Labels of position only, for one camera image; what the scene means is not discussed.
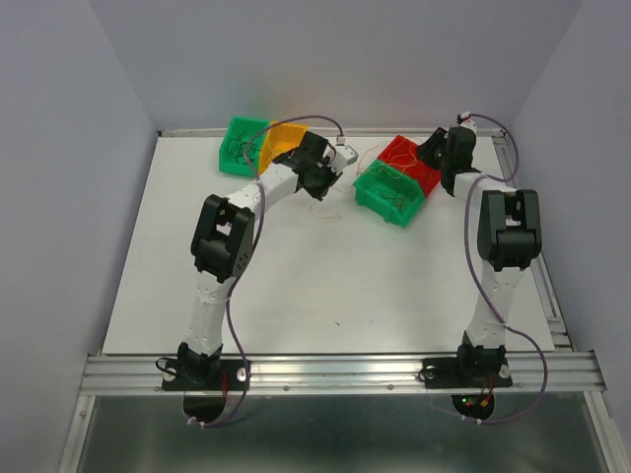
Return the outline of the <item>red plastic bin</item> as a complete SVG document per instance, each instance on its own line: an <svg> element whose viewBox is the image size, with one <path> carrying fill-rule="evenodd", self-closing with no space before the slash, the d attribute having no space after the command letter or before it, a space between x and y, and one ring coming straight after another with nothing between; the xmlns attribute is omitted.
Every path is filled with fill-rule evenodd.
<svg viewBox="0 0 631 473"><path fill-rule="evenodd" d="M416 142L396 135L379 153L378 159L415 180L424 196L428 197L439 183L441 173L428 168L417 159L418 146Z"/></svg>

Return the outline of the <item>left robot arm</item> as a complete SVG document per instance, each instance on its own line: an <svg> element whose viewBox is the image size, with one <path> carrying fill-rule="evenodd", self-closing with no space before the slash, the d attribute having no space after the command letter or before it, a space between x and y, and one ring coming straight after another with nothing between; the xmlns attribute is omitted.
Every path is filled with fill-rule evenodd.
<svg viewBox="0 0 631 473"><path fill-rule="evenodd" d="M254 227L272 206L301 190L322 199L357 158L344 136L330 143L306 132L296 148L274 158L252 183L226 197L205 199L190 247L198 274L196 299L177 349L176 374L199 388L218 380L225 305L252 259L260 237Z"/></svg>

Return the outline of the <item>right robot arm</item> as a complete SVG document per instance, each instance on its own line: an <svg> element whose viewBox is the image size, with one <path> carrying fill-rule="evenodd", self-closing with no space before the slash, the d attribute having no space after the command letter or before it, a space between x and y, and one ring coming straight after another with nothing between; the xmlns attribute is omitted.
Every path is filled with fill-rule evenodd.
<svg viewBox="0 0 631 473"><path fill-rule="evenodd" d="M482 273L473 276L478 299L456 354L423 360L419 377L430 389L512 384L508 315L520 280L542 248L537 192L503 186L475 169L476 142L474 126L462 123L437 128L417 151L419 161L441 173L443 188L464 202L464 216L478 212L476 247L482 263Z"/></svg>

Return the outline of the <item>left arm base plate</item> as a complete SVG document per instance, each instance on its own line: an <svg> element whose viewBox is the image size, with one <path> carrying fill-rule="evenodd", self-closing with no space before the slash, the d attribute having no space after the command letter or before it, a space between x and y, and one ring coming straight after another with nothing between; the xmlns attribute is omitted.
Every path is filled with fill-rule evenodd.
<svg viewBox="0 0 631 473"><path fill-rule="evenodd" d="M242 359L212 358L187 362L160 357L155 366L163 375L164 391L220 391L245 388L245 363Z"/></svg>

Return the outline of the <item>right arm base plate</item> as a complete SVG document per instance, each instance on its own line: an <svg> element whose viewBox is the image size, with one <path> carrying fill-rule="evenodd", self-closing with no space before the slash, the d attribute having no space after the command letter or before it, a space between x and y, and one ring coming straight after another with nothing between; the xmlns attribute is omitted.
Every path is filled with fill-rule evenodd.
<svg viewBox="0 0 631 473"><path fill-rule="evenodd" d="M513 385L509 373L501 376L501 368L507 366L505 358L470 364L457 357L431 357L422 360L419 377L428 389L482 388L491 385L504 388Z"/></svg>

